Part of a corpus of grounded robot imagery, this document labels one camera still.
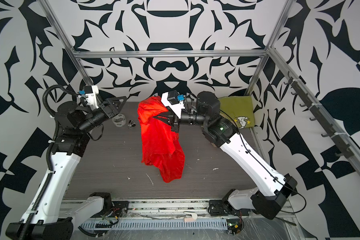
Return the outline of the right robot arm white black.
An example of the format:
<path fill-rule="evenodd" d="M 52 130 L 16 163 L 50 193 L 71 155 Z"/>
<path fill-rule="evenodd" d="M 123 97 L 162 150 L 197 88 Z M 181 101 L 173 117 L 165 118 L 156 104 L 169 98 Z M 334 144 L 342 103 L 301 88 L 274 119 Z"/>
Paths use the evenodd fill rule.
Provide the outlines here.
<path fill-rule="evenodd" d="M 221 200 L 211 201 L 211 216 L 239 215 L 254 211 L 269 220 L 282 212 L 290 195 L 296 192 L 297 181 L 272 168 L 245 140 L 239 127 L 227 113 L 215 94 L 201 92 L 196 106 L 186 109 L 187 97 L 177 91 L 162 94 L 161 102 L 168 109 L 156 118 L 178 132 L 180 125 L 202 126 L 205 138 L 229 155 L 256 184 L 249 190 L 230 190 Z"/>

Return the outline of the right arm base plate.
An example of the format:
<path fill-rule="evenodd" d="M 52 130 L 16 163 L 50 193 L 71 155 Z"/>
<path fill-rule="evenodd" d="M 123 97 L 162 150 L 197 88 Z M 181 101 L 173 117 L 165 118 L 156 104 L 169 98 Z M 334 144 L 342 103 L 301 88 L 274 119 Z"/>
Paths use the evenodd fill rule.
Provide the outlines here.
<path fill-rule="evenodd" d="M 208 213 L 212 217 L 228 216 L 228 215 L 242 215 L 248 216 L 251 209 L 234 209 L 228 201 L 223 200 L 209 200 Z"/>

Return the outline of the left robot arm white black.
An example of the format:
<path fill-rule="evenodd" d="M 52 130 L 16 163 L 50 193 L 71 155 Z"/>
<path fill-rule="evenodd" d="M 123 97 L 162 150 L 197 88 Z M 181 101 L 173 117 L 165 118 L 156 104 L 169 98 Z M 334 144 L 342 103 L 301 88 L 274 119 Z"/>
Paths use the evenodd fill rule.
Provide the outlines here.
<path fill-rule="evenodd" d="M 47 149 L 48 169 L 27 211 L 17 223 L 10 223 L 11 240 L 69 240 L 89 218 L 108 215 L 113 206 L 109 193 L 96 192 L 60 217 L 62 200 L 75 170 L 93 139 L 90 132 L 120 113 L 127 97 L 108 98 L 97 109 L 70 101 L 61 104 L 54 118 L 59 129 Z"/>

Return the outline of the red cloth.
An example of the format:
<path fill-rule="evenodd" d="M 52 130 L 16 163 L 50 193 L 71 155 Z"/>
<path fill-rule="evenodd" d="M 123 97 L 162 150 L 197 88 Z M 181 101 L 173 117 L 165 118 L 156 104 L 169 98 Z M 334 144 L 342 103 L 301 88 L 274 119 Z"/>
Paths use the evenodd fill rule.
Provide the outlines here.
<path fill-rule="evenodd" d="M 155 117 L 168 110 L 161 98 L 149 97 L 138 105 L 138 120 L 141 126 L 142 163 L 159 169 L 165 183 L 181 179 L 185 154 L 179 142 L 179 134 Z"/>

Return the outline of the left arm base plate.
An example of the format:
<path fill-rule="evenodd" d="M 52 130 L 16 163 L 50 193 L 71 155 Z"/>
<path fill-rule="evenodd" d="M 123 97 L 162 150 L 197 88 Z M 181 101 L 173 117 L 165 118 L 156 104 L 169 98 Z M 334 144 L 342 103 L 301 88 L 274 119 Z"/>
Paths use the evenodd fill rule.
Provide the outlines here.
<path fill-rule="evenodd" d="M 105 201 L 103 209 L 92 218 L 120 217 L 128 212 L 129 203 L 129 201 Z"/>

